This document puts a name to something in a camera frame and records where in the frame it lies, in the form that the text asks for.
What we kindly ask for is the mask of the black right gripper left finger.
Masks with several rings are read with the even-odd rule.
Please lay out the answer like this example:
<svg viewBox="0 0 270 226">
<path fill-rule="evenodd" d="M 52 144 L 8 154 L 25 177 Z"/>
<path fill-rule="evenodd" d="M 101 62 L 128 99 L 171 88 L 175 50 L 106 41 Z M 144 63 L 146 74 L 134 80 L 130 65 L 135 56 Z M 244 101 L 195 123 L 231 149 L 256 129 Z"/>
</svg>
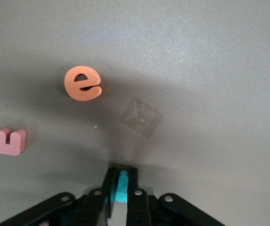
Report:
<svg viewBox="0 0 270 226">
<path fill-rule="evenodd" d="M 116 192 L 116 169 L 109 168 L 101 187 L 76 198 L 58 193 L 2 222 L 0 226 L 106 226 Z"/>
</svg>

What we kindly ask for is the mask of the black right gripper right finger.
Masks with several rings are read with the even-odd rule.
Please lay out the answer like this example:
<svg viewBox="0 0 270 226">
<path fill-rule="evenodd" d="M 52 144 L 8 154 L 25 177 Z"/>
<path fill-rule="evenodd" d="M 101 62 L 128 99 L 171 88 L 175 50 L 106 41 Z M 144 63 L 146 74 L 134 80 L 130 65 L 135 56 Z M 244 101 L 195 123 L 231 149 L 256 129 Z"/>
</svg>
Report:
<svg viewBox="0 0 270 226">
<path fill-rule="evenodd" d="M 139 188 L 137 168 L 128 171 L 128 226 L 223 226 L 223 223 L 182 197 L 167 193 L 159 198 Z"/>
</svg>

